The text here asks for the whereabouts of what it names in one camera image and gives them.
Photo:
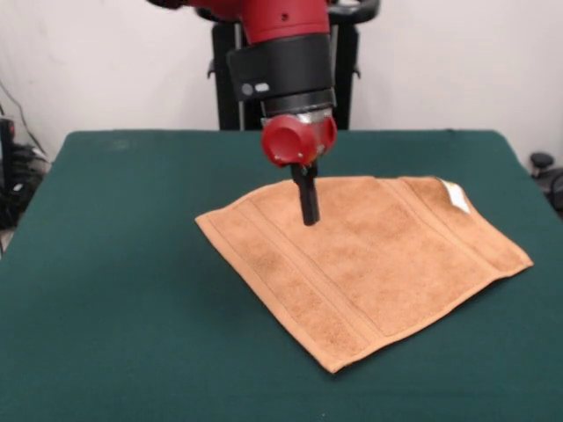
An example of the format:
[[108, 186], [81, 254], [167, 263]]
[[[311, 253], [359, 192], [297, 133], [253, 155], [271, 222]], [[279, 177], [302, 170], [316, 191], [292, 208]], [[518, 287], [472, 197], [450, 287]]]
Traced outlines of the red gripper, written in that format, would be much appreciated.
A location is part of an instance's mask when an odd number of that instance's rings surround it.
[[332, 148], [337, 133], [332, 116], [305, 122], [296, 115], [284, 114], [272, 118], [263, 127], [260, 142], [266, 157], [276, 166], [290, 165], [305, 226], [320, 221], [316, 188], [318, 167], [313, 162]]

